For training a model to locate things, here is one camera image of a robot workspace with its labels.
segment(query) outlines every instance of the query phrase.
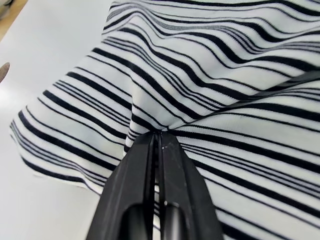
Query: black and white striped fabric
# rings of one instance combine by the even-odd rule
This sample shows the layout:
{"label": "black and white striped fabric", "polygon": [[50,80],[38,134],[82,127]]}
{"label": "black and white striped fabric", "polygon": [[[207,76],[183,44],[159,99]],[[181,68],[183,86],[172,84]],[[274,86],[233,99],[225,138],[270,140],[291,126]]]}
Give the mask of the black and white striped fabric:
{"label": "black and white striped fabric", "polygon": [[37,174],[99,194],[137,136],[169,131],[226,240],[318,240],[319,66],[317,0],[116,1],[11,134]]}

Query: striped fabric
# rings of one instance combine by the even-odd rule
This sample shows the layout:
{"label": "striped fabric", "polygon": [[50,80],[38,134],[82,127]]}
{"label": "striped fabric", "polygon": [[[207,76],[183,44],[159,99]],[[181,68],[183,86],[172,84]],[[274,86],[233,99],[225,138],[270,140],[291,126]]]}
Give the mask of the striped fabric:
{"label": "striped fabric", "polygon": [[319,2],[114,2],[101,42],[13,120],[23,161],[99,194],[137,136],[169,131],[226,240],[319,240]]}

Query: white surface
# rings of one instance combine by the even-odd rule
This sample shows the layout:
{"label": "white surface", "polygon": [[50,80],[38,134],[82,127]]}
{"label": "white surface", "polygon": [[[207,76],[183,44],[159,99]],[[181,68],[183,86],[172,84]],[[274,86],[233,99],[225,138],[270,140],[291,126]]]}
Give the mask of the white surface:
{"label": "white surface", "polygon": [[0,240],[83,240],[98,196],[34,177],[10,138],[9,124],[100,40],[110,0],[28,0],[0,42]]}

